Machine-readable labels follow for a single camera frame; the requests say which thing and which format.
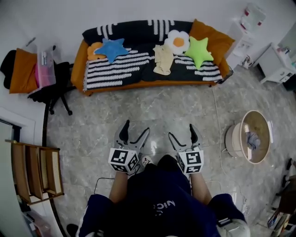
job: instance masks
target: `gray tile floor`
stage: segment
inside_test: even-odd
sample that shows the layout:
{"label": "gray tile floor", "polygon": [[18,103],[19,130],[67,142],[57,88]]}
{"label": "gray tile floor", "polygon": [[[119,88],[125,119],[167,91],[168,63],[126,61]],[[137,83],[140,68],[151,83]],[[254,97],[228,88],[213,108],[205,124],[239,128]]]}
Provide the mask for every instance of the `gray tile floor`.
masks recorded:
{"label": "gray tile floor", "polygon": [[[142,152],[150,154],[156,162],[173,152],[167,133],[178,135],[186,143],[190,140],[189,123],[194,124],[203,136],[202,173],[212,194],[225,192],[236,197],[252,236],[269,236],[270,231],[262,226],[268,214],[266,205],[280,187],[287,158],[296,155],[296,100],[282,85],[272,82],[261,85],[260,78],[257,69],[237,67],[231,78],[213,87],[222,130],[221,149],[228,127],[248,110],[261,111],[274,126],[274,144],[262,163],[252,165],[243,158],[222,153],[228,177],[220,165],[219,126],[212,89],[208,86],[152,87],[96,93],[90,97],[70,92],[67,100],[73,115],[68,116],[59,101],[55,115],[49,115],[47,137],[48,145],[61,148],[65,195],[56,198],[55,205],[62,225],[78,224],[96,180],[114,176],[107,163],[109,149],[113,147],[118,126],[130,119],[130,140],[150,127],[150,137]],[[99,180],[96,193],[108,196],[111,186],[112,181]]]}

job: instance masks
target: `green star pillow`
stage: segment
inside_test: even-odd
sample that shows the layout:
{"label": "green star pillow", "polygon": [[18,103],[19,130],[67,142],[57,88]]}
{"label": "green star pillow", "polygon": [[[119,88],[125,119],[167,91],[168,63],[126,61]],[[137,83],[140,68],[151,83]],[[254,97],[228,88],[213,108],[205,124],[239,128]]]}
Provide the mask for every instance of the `green star pillow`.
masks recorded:
{"label": "green star pillow", "polygon": [[204,61],[213,61],[213,56],[207,51],[208,38],[196,40],[190,36],[190,47],[185,55],[192,58],[197,69],[200,69]]}

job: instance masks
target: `black office chair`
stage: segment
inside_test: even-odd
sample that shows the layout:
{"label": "black office chair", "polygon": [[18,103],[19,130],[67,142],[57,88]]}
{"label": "black office chair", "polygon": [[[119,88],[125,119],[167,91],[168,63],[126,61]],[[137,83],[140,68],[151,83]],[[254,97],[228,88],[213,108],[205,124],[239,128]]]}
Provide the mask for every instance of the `black office chair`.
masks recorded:
{"label": "black office chair", "polygon": [[65,93],[76,89],[74,86],[68,87],[71,73],[70,69],[73,67],[73,64],[68,62],[62,62],[60,64],[55,63],[55,79],[56,84],[48,87],[44,87],[41,90],[31,94],[28,98],[32,98],[34,101],[43,102],[45,104],[50,104],[49,112],[54,114],[54,106],[59,98],[61,98],[68,115],[72,115],[72,111],[69,109],[68,104],[65,99]]}

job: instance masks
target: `white cabinet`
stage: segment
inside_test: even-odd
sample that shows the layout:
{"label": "white cabinet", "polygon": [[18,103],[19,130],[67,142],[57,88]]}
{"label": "white cabinet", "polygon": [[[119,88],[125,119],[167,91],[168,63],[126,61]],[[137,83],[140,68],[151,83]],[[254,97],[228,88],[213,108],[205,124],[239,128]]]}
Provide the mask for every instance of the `white cabinet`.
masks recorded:
{"label": "white cabinet", "polygon": [[270,45],[265,53],[254,63],[254,66],[258,64],[265,75],[265,78],[260,83],[266,81],[283,83],[296,73],[296,68],[292,66],[292,61],[288,54],[278,52],[275,44]]}
{"label": "white cabinet", "polygon": [[238,21],[231,24],[227,33],[235,42],[225,54],[227,64],[232,70],[245,59],[249,49],[253,46],[255,40],[251,33],[244,30]]}

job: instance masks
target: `white sneaker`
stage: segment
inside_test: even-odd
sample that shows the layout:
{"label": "white sneaker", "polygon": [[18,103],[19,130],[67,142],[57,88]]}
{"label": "white sneaker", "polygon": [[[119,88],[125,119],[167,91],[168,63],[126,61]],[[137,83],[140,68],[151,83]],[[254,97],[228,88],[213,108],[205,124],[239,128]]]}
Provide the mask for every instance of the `white sneaker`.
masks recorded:
{"label": "white sneaker", "polygon": [[142,165],[146,167],[146,165],[148,165],[149,163],[153,164],[153,161],[151,160],[151,158],[149,156],[143,156]]}

